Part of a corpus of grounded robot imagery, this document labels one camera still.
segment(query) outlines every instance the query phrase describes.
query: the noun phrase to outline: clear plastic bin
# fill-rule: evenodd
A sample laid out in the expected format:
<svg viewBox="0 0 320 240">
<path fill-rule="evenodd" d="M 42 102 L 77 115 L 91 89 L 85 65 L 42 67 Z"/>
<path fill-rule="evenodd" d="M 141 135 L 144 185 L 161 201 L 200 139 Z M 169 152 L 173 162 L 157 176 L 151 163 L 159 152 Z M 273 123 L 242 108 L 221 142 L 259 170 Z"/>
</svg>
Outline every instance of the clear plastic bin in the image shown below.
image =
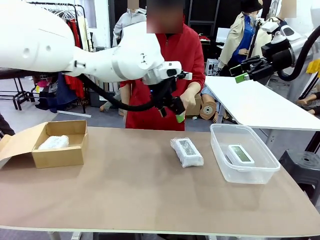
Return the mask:
<svg viewBox="0 0 320 240">
<path fill-rule="evenodd" d="M 280 170 L 279 161 L 252 128 L 244 125 L 212 124 L 210 131 L 216 161 L 228 182 L 266 184 Z M 231 164 L 226 157 L 229 145 L 242 145 L 254 160 L 255 167 Z"/>
</svg>

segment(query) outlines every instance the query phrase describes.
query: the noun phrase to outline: gray floor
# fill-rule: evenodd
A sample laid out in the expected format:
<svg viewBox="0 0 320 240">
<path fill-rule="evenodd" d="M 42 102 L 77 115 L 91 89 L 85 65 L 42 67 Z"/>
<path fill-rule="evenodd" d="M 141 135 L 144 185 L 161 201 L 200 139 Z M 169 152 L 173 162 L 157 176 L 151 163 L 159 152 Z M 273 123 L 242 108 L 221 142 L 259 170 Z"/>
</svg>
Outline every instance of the gray floor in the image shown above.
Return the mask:
<svg viewBox="0 0 320 240">
<path fill-rule="evenodd" d="M 30 90 L 34 85 L 29 79 L 22 79 L 23 87 L 26 90 Z M 282 82 L 281 80 L 273 80 L 269 83 L 269 87 L 275 92 L 282 96 L 286 96 L 289 88 L 287 82 Z M 0 90 L 13 90 L 15 88 L 12 80 L 0 80 Z M 35 108 L 34 103 L 25 102 L 22 104 L 22 111 L 17 111 L 14 109 L 12 101 L 0 100 L 0 112 L 5 117 L 5 119 L 10 123 L 11 127 L 16 131 L 20 132 L 26 128 L 35 126 L 37 124 L 47 122 L 47 121 L 64 121 L 64 120 L 87 120 L 89 126 L 92 127 L 110 127 L 110 128 L 123 128 L 124 122 L 123 118 L 118 115 L 117 110 L 110 110 L 109 112 L 100 112 L 98 108 L 87 107 L 87 114 L 92 117 L 79 117 L 73 115 L 65 114 L 54 114 L 49 111 L 43 111 Z M 80 107 L 75 108 L 72 112 L 82 113 Z M 187 119 L 186 120 L 186 131 L 190 132 L 209 132 L 209 127 L 212 123 L 203 119 Z M 255 129 L 257 134 L 261 137 L 263 141 L 267 137 L 259 130 Z M 289 131 L 282 130 L 280 135 L 276 138 L 271 151 L 276 156 L 280 158 L 285 150 L 295 149 L 298 151 L 303 151 L 308 142 L 311 140 L 314 132 L 308 131 Z M 61 234 L 62 240 L 70 240 L 72 233 L 65 232 Z M 46 232 L 37 231 L 18 231 L 18 230 L 6 230 L 0 229 L 0 240 L 48 240 L 49 237 Z M 91 240 L 92 234 L 85 233 L 83 235 L 84 240 Z M 154 236 L 148 236 L 149 240 L 155 239 Z M 225 240 L 227 238 L 218 237 L 218 240 Z"/>
</svg>

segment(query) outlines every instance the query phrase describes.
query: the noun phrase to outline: gray plastic stool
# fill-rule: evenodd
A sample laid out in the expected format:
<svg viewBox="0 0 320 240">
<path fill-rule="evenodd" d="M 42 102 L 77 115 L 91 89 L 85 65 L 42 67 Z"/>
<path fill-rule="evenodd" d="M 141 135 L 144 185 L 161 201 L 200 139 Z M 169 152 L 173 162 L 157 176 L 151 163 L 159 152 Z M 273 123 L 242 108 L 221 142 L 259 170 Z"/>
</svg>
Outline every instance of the gray plastic stool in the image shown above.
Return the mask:
<svg viewBox="0 0 320 240">
<path fill-rule="evenodd" d="M 315 206 L 320 195 L 320 157 L 313 152 L 287 150 L 279 162 Z"/>
</svg>

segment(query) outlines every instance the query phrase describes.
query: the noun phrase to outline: bubble wrap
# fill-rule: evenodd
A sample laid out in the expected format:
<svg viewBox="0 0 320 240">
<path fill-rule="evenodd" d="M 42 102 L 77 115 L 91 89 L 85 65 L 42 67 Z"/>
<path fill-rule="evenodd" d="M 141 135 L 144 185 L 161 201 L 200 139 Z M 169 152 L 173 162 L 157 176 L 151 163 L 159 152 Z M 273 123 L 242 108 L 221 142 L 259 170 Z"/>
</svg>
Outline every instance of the bubble wrap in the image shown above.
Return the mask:
<svg viewBox="0 0 320 240">
<path fill-rule="evenodd" d="M 39 150 L 45 149 L 62 149 L 69 146 L 69 137 L 62 136 L 50 136 L 44 143 L 39 146 Z"/>
<path fill-rule="evenodd" d="M 174 138 L 170 140 L 183 168 L 190 166 L 203 166 L 204 158 L 189 138 Z"/>
</svg>

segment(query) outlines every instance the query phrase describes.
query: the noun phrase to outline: digital display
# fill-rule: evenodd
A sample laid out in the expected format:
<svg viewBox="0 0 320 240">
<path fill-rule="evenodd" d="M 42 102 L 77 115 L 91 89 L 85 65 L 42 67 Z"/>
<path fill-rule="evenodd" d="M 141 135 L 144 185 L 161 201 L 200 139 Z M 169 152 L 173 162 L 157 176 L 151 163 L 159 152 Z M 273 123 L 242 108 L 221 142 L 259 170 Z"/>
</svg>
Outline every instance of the digital display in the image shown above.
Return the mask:
<svg viewBox="0 0 320 240">
<path fill-rule="evenodd" d="M 239 146 L 233 146 L 233 151 L 237 154 L 237 156 L 241 159 L 242 162 L 251 162 L 247 155 L 242 151 Z"/>
<path fill-rule="evenodd" d="M 182 148 L 187 155 L 196 155 L 195 151 L 191 147 L 190 143 L 186 140 L 180 141 Z"/>
</svg>

